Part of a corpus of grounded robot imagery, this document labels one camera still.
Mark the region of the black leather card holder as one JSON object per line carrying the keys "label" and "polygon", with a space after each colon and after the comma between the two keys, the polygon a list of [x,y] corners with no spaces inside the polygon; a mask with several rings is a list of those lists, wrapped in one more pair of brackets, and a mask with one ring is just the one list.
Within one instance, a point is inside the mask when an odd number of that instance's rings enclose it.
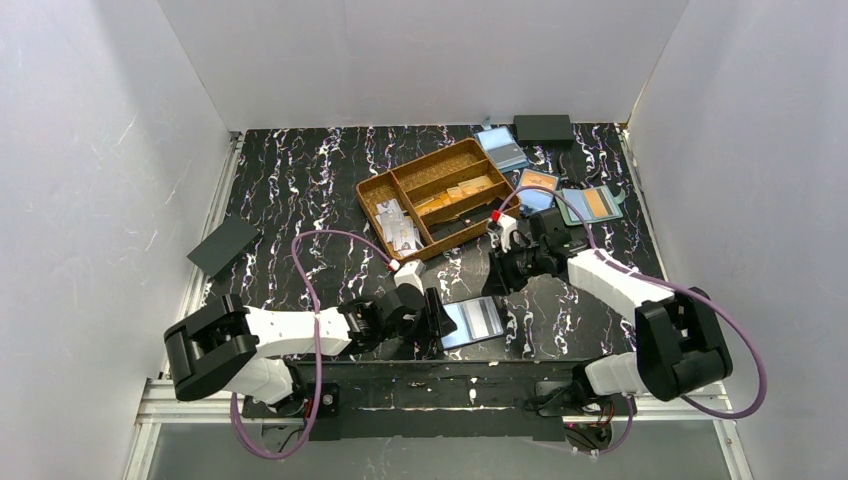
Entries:
{"label": "black leather card holder", "polygon": [[439,339],[443,350],[503,337],[506,334],[507,312],[501,297],[484,296],[443,305],[456,329]]}

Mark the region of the green card wallet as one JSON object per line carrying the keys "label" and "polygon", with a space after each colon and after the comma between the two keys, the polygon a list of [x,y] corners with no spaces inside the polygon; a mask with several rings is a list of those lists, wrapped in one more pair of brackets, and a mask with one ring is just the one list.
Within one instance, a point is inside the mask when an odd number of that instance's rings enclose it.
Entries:
{"label": "green card wallet", "polygon": [[582,190],[562,189],[560,194],[566,202],[557,199],[556,204],[568,226],[581,226],[580,218],[594,224],[623,217],[624,196],[614,196],[607,185]]}

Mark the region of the dark grey card case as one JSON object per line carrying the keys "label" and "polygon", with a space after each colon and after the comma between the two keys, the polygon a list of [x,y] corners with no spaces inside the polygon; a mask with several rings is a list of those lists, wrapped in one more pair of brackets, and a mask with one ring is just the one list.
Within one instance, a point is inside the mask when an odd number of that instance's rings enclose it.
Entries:
{"label": "dark grey card case", "polygon": [[204,274],[216,277],[234,264],[255,243],[260,230],[238,215],[231,215],[187,254]]}

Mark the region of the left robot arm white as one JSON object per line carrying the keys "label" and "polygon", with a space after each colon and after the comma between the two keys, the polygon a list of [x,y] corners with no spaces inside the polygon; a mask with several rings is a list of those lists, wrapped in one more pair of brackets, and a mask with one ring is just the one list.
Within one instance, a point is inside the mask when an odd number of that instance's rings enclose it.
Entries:
{"label": "left robot arm white", "polygon": [[228,391],[276,405],[304,387],[287,355],[355,355],[388,339],[430,341],[456,329],[435,289],[403,284],[319,313],[264,310],[223,295],[168,328],[164,344],[178,400]]}

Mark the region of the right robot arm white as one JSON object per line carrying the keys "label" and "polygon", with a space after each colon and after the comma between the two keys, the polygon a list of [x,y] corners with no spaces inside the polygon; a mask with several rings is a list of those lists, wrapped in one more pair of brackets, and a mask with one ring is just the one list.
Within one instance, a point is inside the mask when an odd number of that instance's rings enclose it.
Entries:
{"label": "right robot arm white", "polygon": [[492,249],[483,294],[506,296],[533,277],[550,275],[600,300],[635,329],[636,347],[580,363],[567,394],[588,403],[617,394],[649,393],[669,401],[728,377],[733,371],[716,314],[684,293],[638,278],[601,249],[531,241],[501,227],[489,230]]}

